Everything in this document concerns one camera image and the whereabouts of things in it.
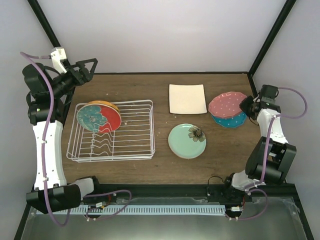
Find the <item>pink polka dot plate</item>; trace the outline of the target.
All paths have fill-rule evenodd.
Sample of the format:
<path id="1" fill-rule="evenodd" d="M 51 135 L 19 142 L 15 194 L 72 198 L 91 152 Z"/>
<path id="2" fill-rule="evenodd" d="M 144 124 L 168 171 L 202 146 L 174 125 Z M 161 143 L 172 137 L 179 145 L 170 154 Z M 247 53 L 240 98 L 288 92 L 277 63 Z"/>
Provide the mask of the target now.
<path id="1" fill-rule="evenodd" d="M 246 97 L 245 94 L 238 91 L 221 93 L 209 103 L 208 111 L 212 116 L 222 119 L 234 117 L 242 112 L 240 103 Z"/>

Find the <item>teal polka dot plate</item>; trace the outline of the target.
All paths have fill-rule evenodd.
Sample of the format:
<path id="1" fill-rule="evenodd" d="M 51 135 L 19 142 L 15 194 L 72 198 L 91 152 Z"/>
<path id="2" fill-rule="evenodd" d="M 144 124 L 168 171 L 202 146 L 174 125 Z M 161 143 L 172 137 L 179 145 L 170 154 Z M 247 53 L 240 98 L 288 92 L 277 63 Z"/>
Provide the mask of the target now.
<path id="1" fill-rule="evenodd" d="M 211 117 L 215 121 L 215 123 L 220 125 L 221 127 L 233 129 L 242 126 L 247 119 L 247 116 L 244 112 L 241 112 L 240 114 L 229 118 L 220 118 L 213 115 L 211 115 Z"/>

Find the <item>red and teal plate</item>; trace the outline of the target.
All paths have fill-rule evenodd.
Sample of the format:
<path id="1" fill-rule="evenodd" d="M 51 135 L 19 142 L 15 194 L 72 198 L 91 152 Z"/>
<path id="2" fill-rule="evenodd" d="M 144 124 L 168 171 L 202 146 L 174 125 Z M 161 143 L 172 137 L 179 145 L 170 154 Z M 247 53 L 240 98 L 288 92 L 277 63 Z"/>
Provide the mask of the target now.
<path id="1" fill-rule="evenodd" d="M 77 122 L 92 133 L 111 133 L 122 124 L 120 112 L 111 105 L 92 103 L 81 107 L 76 114 Z"/>

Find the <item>square cream plate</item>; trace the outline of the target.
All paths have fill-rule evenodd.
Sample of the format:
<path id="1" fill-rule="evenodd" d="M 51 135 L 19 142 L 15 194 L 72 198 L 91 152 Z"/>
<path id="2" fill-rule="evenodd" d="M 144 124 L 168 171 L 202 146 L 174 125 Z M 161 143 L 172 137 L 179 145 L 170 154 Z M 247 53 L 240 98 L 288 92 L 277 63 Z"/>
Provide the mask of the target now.
<path id="1" fill-rule="evenodd" d="M 169 85 L 169 112 L 178 115 L 199 115 L 208 112 L 203 84 Z"/>

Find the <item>mint green flower plate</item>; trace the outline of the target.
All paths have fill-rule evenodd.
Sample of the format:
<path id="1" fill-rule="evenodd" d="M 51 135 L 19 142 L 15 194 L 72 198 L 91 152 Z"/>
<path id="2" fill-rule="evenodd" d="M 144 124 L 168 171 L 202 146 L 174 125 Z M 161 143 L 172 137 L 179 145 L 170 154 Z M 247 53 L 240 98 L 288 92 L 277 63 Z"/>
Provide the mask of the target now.
<path id="1" fill-rule="evenodd" d="M 170 131 L 168 145 L 176 156 L 182 159 L 194 159 L 205 151 L 207 140 L 201 128 L 190 123 L 182 123 Z"/>

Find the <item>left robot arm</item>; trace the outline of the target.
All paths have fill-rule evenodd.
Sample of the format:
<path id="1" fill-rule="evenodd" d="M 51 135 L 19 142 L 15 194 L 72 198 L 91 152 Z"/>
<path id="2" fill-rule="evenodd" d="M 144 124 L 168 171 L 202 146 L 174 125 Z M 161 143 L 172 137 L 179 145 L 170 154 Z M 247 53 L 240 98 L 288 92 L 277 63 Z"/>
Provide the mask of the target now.
<path id="1" fill-rule="evenodd" d="M 92 80 L 98 60 L 91 58 L 66 66 L 59 72 L 41 63 L 23 70 L 29 88 L 26 96 L 28 118 L 36 140 L 37 169 L 33 190 L 26 194 L 28 205 L 43 214 L 76 208 L 86 197 L 97 202 L 102 189 L 96 176 L 68 184 L 62 164 L 62 131 L 68 108 L 61 98 Z"/>

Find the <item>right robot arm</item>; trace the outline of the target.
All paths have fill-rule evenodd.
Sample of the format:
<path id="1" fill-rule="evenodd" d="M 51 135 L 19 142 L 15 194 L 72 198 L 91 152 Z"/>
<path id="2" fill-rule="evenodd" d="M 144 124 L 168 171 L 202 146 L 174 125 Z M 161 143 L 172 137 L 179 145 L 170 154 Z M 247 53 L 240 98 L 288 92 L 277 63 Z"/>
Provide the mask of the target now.
<path id="1" fill-rule="evenodd" d="M 264 84 L 257 97 L 248 96 L 240 103 L 247 117 L 258 123 L 260 139 L 250 154 L 245 169 L 224 181 L 221 195 L 229 202 L 253 188 L 282 184 L 296 156 L 297 148 L 284 135 L 282 111 L 276 104 L 279 88 Z"/>

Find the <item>orange polka dot plate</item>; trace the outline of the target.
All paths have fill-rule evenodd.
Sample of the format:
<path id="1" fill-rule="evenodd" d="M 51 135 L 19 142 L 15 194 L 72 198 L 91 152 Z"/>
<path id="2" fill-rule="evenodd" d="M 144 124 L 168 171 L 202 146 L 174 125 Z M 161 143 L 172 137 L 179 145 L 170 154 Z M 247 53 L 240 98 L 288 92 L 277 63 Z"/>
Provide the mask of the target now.
<path id="1" fill-rule="evenodd" d="M 120 112 L 119 108 L 111 103 L 111 102 L 108 102 L 108 101 L 104 101 L 104 100 L 93 100 L 93 101 L 90 101 L 87 103 L 87 105 L 104 105 L 104 106 L 109 106 L 109 107 L 112 107 L 114 108 L 116 111 Z"/>

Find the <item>right black frame post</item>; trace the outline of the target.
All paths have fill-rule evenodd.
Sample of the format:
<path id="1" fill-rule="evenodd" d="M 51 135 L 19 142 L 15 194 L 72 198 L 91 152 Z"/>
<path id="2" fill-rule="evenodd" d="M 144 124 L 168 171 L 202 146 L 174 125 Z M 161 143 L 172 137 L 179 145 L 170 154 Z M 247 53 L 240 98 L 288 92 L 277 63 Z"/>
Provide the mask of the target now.
<path id="1" fill-rule="evenodd" d="M 294 7 L 296 0 L 286 0 L 282 9 L 280 10 L 274 24 L 272 25 L 261 49 L 259 50 L 251 68 L 248 71 L 248 76 L 253 77 L 258 70 L 260 64 L 262 63 L 264 57 L 266 56 L 268 50 L 270 49 L 272 43 L 274 42 L 276 36 L 278 35 L 280 29 L 285 23 L 287 17 L 289 16 L 292 8 Z"/>

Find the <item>black frame post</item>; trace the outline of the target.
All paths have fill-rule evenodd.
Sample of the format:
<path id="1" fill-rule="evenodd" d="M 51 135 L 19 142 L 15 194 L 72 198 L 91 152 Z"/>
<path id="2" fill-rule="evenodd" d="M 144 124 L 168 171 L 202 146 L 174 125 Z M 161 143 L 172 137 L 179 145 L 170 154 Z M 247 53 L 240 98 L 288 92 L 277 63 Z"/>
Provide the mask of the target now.
<path id="1" fill-rule="evenodd" d="M 251 68 L 248 71 L 248 76 L 253 77 L 258 70 L 260 64 L 262 63 L 264 57 L 266 56 L 268 50 L 270 49 L 272 43 L 274 42 L 276 36 L 278 35 L 280 29 L 285 23 L 287 17 L 289 16 L 292 8 L 294 7 L 296 0 L 286 0 L 282 9 L 280 10 L 274 24 L 272 25 L 261 49 L 259 50 Z"/>
<path id="2" fill-rule="evenodd" d="M 52 44 L 52 46 L 55 47 L 61 47 L 56 34 L 54 33 L 41 5 L 37 0 L 27 0 L 29 6 L 31 7 L 33 13 L 35 14 L 38 22 L 40 23 L 42 29 L 44 30 L 48 40 Z"/>

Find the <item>left black frame post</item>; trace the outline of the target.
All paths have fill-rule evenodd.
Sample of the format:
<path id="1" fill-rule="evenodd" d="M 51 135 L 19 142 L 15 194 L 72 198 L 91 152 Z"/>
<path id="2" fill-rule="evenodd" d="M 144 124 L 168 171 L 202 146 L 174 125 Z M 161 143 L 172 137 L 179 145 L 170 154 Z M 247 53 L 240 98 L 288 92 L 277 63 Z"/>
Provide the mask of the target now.
<path id="1" fill-rule="evenodd" d="M 54 33 L 41 5 L 37 0 L 27 0 L 29 6 L 31 7 L 33 13 L 35 14 L 38 22 L 40 23 L 42 29 L 44 30 L 48 40 L 52 44 L 52 46 L 55 47 L 61 47 L 56 34 Z"/>

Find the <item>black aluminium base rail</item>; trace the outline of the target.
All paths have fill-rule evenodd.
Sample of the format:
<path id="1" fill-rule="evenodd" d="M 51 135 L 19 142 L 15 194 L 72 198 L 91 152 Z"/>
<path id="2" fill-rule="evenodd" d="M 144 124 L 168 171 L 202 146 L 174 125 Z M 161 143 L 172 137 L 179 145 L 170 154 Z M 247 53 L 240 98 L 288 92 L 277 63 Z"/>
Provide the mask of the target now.
<path id="1" fill-rule="evenodd" d="M 258 186 L 268 197 L 298 196 L 294 184 Z M 103 194 L 119 190 L 129 190 L 132 198 L 194 198 L 206 199 L 220 204 L 242 202 L 243 191 L 225 187 L 224 184 L 99 184 L 93 194 Z"/>

